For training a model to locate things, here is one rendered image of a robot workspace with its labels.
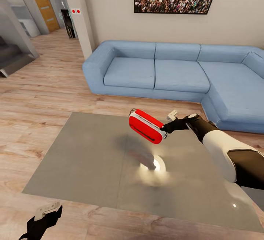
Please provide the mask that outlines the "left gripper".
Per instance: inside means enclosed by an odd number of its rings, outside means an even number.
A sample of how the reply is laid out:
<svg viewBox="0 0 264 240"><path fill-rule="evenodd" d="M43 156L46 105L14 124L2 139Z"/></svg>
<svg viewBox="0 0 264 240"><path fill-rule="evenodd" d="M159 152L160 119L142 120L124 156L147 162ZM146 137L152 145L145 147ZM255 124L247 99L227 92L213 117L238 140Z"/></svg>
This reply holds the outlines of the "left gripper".
<svg viewBox="0 0 264 240"><path fill-rule="evenodd" d="M62 206L60 206L57 212L54 211L48 213L38 221L34 221L34 218L32 218L27 222L27 232L33 227L39 227L42 229L42 235L43 235L47 228L56 225L58 218L60 218L61 215L62 215Z"/></svg>

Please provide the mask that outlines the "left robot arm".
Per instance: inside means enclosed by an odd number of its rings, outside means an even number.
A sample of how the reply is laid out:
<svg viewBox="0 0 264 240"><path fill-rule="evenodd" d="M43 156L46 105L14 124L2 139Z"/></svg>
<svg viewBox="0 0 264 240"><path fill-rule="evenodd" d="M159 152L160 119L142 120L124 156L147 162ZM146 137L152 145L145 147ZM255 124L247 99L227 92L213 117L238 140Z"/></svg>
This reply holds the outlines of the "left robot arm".
<svg viewBox="0 0 264 240"><path fill-rule="evenodd" d="M19 240L40 240L47 228L55 226L58 218L62 215L62 206L58 211L51 213L44 213L60 206L60 203L53 202L48 205L36 208L36 213L34 218L27 222L27 233L23 234Z"/></svg>

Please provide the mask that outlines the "radio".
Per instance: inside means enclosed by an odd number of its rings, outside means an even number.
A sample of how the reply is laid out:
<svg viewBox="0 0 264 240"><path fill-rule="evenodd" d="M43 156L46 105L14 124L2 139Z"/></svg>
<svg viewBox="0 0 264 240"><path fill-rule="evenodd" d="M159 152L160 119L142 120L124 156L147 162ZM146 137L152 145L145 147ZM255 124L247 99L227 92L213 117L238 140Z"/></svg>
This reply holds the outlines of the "radio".
<svg viewBox="0 0 264 240"><path fill-rule="evenodd" d="M129 114L129 125L134 131L154 144L161 143L163 138L167 137L168 132L160 130L165 125L139 109L133 110Z"/></svg>

